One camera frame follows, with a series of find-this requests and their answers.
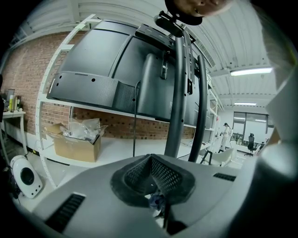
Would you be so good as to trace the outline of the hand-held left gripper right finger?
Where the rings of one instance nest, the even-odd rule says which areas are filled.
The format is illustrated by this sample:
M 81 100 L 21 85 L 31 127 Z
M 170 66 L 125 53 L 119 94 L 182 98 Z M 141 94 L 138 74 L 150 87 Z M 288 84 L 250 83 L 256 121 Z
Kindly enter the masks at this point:
M 168 196 L 182 182 L 182 175 L 166 161 L 151 158 L 151 176 L 163 195 Z

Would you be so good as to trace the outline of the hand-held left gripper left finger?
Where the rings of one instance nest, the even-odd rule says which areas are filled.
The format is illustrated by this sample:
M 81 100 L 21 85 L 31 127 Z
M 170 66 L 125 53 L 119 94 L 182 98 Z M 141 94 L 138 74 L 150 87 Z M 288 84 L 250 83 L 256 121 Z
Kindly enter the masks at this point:
M 124 174 L 124 182 L 130 189 L 139 194 L 153 193 L 151 159 L 145 157 L 128 164 Z

